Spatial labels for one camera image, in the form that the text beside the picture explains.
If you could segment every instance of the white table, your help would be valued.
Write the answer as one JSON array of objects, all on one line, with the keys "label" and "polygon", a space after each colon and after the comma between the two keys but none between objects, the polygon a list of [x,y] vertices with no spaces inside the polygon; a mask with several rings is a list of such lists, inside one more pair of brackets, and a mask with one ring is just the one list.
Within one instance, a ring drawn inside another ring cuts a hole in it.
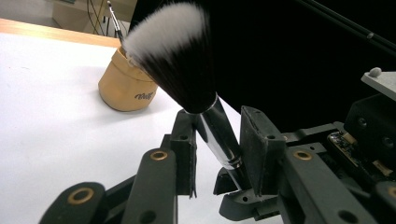
[{"label": "white table", "polygon": [[[108,107],[98,81],[116,48],[0,34],[0,222],[38,223],[65,189],[110,189],[135,175],[181,107],[164,91],[146,109]],[[239,138],[240,115],[223,102]],[[197,198],[178,197],[178,223],[235,223],[213,195],[220,164],[197,135]],[[253,218],[238,223],[257,223]],[[271,217],[260,223],[282,223]]]}]

